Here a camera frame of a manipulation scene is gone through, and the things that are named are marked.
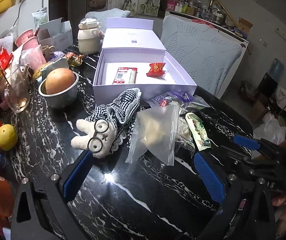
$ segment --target glass cup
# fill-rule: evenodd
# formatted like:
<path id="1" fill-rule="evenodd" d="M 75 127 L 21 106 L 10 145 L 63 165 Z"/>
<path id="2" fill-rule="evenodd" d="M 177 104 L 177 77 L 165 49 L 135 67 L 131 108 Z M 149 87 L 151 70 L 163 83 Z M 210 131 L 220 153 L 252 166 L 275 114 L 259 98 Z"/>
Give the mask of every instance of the glass cup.
<path id="1" fill-rule="evenodd" d="M 10 85 L 4 90 L 4 98 L 11 110 L 19 113 L 30 103 L 29 82 L 26 71 L 23 73 L 19 65 L 12 66 L 12 70 L 14 71 L 7 78 Z"/>

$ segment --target stainless steel bowl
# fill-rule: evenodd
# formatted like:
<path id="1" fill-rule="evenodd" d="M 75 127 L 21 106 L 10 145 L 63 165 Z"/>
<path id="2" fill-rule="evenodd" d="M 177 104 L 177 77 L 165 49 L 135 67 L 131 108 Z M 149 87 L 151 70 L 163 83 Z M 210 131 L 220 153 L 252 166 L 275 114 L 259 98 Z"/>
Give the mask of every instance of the stainless steel bowl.
<path id="1" fill-rule="evenodd" d="M 65 89 L 64 91 L 53 94 L 53 95 L 47 95 L 46 94 L 46 88 L 45 88 L 45 82 L 46 79 L 42 81 L 41 85 L 38 87 L 38 92 L 41 96 L 43 96 L 47 102 L 47 105 L 49 107 L 55 108 L 55 109 L 62 109 L 71 103 L 75 101 L 77 98 L 77 82 L 78 82 L 78 74 L 74 73 L 75 76 L 75 82 L 73 85 L 71 85 L 69 88 Z"/>

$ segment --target open box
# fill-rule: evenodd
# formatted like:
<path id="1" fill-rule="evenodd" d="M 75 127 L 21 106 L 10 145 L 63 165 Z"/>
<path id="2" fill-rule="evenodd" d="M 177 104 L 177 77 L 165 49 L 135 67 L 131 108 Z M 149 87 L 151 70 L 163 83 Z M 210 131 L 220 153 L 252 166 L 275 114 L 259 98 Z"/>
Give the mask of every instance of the open box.
<path id="1" fill-rule="evenodd" d="M 153 21 L 137 18 L 108 18 L 93 90 L 97 105 L 111 103 L 126 89 L 138 87 L 142 99 L 169 91 L 194 94 L 197 85 L 183 67 L 166 51 L 153 32 Z M 147 77 L 150 63 L 164 62 L 165 74 Z M 137 68 L 135 84 L 113 84 L 119 67 Z"/>

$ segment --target silver screw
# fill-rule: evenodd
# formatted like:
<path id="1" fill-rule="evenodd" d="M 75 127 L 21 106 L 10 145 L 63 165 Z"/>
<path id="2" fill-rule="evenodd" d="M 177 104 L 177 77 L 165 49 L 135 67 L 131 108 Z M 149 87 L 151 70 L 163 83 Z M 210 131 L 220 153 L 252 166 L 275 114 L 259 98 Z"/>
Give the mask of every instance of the silver screw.
<path id="1" fill-rule="evenodd" d="M 59 179 L 59 175 L 57 174 L 57 173 L 55 173 L 55 174 L 53 174 L 52 176 L 51 176 L 51 180 L 58 180 Z"/>
<path id="2" fill-rule="evenodd" d="M 260 184 L 264 184 L 264 183 L 265 183 L 265 179 L 259 178 L 259 183 L 260 183 Z"/>
<path id="3" fill-rule="evenodd" d="M 28 182 L 28 178 L 23 178 L 22 179 L 22 184 L 26 184 Z"/>
<path id="4" fill-rule="evenodd" d="M 237 176 L 236 176 L 235 174 L 230 174 L 230 175 L 228 176 L 228 179 L 231 180 L 231 181 L 234 181 L 234 180 L 237 179 Z"/>

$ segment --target blue finger pad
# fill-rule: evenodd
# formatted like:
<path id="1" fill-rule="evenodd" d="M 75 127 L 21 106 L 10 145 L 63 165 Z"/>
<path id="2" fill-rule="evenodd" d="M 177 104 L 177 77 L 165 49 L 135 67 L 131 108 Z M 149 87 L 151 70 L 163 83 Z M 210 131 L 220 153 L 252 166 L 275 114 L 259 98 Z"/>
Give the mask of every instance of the blue finger pad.
<path id="1" fill-rule="evenodd" d="M 221 204 L 225 198 L 224 185 L 200 153 L 194 155 L 194 166 L 211 198 Z"/>

